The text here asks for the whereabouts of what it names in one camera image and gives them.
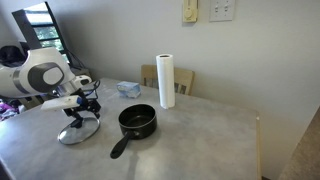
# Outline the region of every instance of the black frying pan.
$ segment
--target black frying pan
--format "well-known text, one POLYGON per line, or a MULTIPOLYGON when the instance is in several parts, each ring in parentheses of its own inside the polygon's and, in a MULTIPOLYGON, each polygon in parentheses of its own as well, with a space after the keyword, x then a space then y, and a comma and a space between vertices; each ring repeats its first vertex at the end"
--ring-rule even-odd
POLYGON ((130 139, 146 138, 156 130, 156 111, 146 104, 128 107, 119 115, 119 124, 124 137, 112 149, 112 159, 121 156, 130 139))

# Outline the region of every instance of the wooden chair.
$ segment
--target wooden chair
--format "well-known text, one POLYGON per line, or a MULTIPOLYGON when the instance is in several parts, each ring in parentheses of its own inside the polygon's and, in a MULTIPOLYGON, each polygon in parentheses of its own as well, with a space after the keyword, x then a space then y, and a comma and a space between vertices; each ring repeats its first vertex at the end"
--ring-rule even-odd
MULTIPOLYGON (((176 93, 191 95, 195 72, 174 68, 174 89, 176 93)), ((159 88, 156 65, 141 66, 141 85, 159 88)))

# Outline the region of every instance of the gray table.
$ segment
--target gray table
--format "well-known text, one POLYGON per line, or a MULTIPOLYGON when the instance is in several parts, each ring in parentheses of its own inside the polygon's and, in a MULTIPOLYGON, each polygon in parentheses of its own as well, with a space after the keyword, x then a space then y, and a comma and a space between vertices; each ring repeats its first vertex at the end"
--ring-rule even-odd
POLYGON ((119 97, 119 81, 98 89, 101 127, 77 145, 62 145, 58 133, 73 119, 40 107, 0 123, 0 156, 18 180, 258 179, 256 115, 252 110, 176 94, 174 108, 160 106, 157 89, 141 87, 137 99, 119 97), (145 103, 156 109, 158 128, 131 141, 122 156, 109 157, 122 138, 118 116, 145 103))

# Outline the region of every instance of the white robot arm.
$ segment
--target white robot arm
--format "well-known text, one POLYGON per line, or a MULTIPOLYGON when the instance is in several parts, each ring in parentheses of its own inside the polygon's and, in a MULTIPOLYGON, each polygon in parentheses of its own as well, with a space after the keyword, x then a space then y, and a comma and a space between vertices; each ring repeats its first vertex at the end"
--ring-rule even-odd
POLYGON ((88 76, 75 76, 60 52, 53 47, 30 50, 26 62, 15 68, 0 65, 0 97, 21 98, 57 89, 67 96, 91 82, 88 76))

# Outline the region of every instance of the paper towel roll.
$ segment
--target paper towel roll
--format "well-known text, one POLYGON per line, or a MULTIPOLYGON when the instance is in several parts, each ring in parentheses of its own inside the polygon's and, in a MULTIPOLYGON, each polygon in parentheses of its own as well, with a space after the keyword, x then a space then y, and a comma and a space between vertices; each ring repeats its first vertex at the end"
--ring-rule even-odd
POLYGON ((156 57, 161 107, 168 109, 175 105, 173 56, 161 54, 156 57))

